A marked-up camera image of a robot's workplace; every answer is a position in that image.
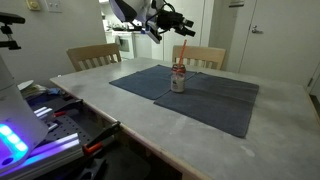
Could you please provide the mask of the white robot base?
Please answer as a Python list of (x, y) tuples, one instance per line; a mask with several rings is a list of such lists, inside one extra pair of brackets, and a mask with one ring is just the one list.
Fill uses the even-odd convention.
[(77, 133), (39, 146), (48, 132), (0, 57), (0, 180), (33, 180), (83, 156)]

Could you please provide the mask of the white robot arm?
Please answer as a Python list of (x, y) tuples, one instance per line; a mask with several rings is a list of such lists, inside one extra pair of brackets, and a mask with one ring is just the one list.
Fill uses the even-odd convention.
[(166, 0), (109, 0), (109, 4), (121, 22), (143, 23), (143, 31), (155, 41), (160, 41), (161, 35), (171, 29), (182, 36), (195, 36), (189, 29), (194, 22), (178, 13)]

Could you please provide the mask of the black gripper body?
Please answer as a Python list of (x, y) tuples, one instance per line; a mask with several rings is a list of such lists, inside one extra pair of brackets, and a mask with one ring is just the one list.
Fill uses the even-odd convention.
[(151, 29), (157, 33), (165, 33), (174, 29), (176, 33), (184, 33), (184, 17), (175, 11), (170, 3), (152, 3), (155, 13), (151, 16)]

